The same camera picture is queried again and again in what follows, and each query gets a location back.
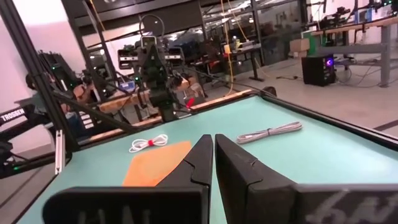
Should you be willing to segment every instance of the coiled white cable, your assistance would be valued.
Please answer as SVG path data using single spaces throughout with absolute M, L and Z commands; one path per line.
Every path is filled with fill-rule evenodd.
M 136 139 L 131 143 L 131 148 L 129 149 L 129 152 L 138 152 L 149 146 L 165 146 L 168 139 L 169 137 L 167 137 L 167 135 L 165 134 L 161 134 L 151 140 Z
M 248 142 L 256 141 L 258 139 L 262 139 L 262 138 L 271 136 L 271 135 L 284 134 L 284 133 L 289 133 L 292 131 L 298 131 L 302 127 L 303 127 L 302 124 L 297 121 L 297 122 L 283 125 L 278 128 L 269 128 L 267 130 L 256 131 L 255 133 L 242 134 L 242 135 L 238 136 L 236 142 L 238 144 L 245 144 Z

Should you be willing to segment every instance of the red twist tie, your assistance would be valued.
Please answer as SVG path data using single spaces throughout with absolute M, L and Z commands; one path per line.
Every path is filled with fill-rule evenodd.
M 153 140 L 149 140 L 148 141 L 148 146 L 154 146 L 154 141 Z

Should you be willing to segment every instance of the table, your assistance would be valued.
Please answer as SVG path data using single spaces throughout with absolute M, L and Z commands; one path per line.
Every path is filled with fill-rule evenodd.
M 337 47 L 319 47 L 317 54 L 380 54 L 380 61 L 374 62 L 343 62 L 345 67 L 348 65 L 363 65 L 363 66 L 380 66 L 380 87 L 388 87 L 390 82 L 390 71 L 397 68 L 391 66 L 392 61 L 396 58 L 391 58 L 391 25 L 398 23 L 398 17 L 389 17 L 378 19 L 376 21 L 367 22 L 363 24 L 347 25 L 333 29 L 325 29 L 321 31 L 312 32 L 311 35 L 325 35 L 335 34 L 339 32 L 348 32 L 350 30 L 367 29 L 370 27 L 381 27 L 381 43 L 380 44 L 364 44 L 364 45 L 350 45 L 350 46 L 337 46 Z
M 398 152 L 382 143 L 388 142 L 388 147 L 396 149 L 396 139 L 277 98 L 249 96 L 247 93 L 237 93 L 240 98 L 236 100 L 227 96 L 224 100 L 207 102 L 197 106 L 206 111 L 196 115 L 74 153 L 65 170 L 17 223 L 41 224 L 43 204 L 63 189 L 121 186 L 131 159 L 140 153 L 128 153 L 131 142 L 159 134 L 167 134 L 169 144 L 190 141 L 193 146 L 202 134 L 213 137 L 224 134 L 236 139 L 240 134 L 300 121 L 303 124 L 300 131 L 272 136 L 242 147 L 271 169 L 299 184 L 398 183 Z M 210 223 L 226 223 L 214 169 Z
M 235 57 L 235 56 L 242 55 L 242 54 L 246 55 L 247 53 L 250 53 L 250 60 L 251 60 L 251 65 L 252 65 L 252 69 L 253 69 L 253 76 L 249 77 L 249 78 L 252 80 L 263 82 L 264 79 L 258 77 L 257 62 L 256 62 L 256 52 L 258 52 L 260 50 L 261 50 L 261 45 L 257 44 L 257 45 L 254 45 L 253 47 L 246 47 L 244 49 L 234 50 L 231 53 L 231 57 Z M 210 62 L 214 62 L 214 61 L 206 60 L 204 62 L 193 63 L 192 65 L 195 67 L 208 66 L 208 64 Z
M 251 66 L 253 68 L 253 76 L 249 77 L 249 78 L 252 79 L 252 80 L 255 80 L 255 81 L 263 82 L 264 79 L 263 78 L 259 78 L 258 73 L 257 73 L 256 52 L 258 52 L 260 50 L 261 50 L 261 44 L 258 44 L 258 45 L 253 46 L 253 47 L 247 47 L 245 49 L 241 49 L 241 50 L 238 50 L 238 51 L 232 51 L 232 55 L 231 56 L 234 57 L 234 56 L 238 56 L 238 55 L 241 55 L 241 54 L 246 55 L 246 53 L 250 53 L 250 61 L 251 61 Z

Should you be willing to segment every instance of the window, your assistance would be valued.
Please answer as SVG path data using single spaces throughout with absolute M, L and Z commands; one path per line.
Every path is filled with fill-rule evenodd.
M 203 20 L 218 18 L 218 17 L 232 17 L 233 13 L 239 14 L 242 11 L 250 11 L 251 10 L 251 2 L 250 0 L 230 0 L 230 2 L 224 2 L 224 13 L 221 4 L 216 4 L 214 6 L 203 7 L 201 9 L 201 13 L 203 16 Z
M 222 42 L 226 42 L 225 26 L 228 31 L 228 41 L 231 42 L 235 37 L 241 42 L 245 41 L 245 38 L 257 42 L 256 28 L 251 12 L 240 14 L 236 17 L 220 18 L 218 21 L 207 22 L 205 24 L 207 36 L 209 38 L 219 37 Z
M 261 2 L 260 5 L 266 6 L 270 4 L 269 2 Z M 286 60 L 290 52 L 290 41 L 300 38 L 299 5 L 295 1 L 260 9 L 257 13 L 259 15 L 264 63 L 269 65 Z

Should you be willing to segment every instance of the gray cable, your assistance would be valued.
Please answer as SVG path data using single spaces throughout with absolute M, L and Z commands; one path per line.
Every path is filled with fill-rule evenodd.
M 236 138 L 236 142 L 238 144 L 245 144 L 245 143 L 257 141 L 262 138 L 266 138 L 271 135 L 284 134 L 284 133 L 289 133 L 292 131 L 298 131 L 302 127 L 303 127 L 302 124 L 300 122 L 296 121 L 296 122 L 293 122 L 290 124 L 285 124 L 278 128 L 269 128 L 269 129 L 262 130 L 262 131 L 256 131 L 254 133 L 242 134 Z

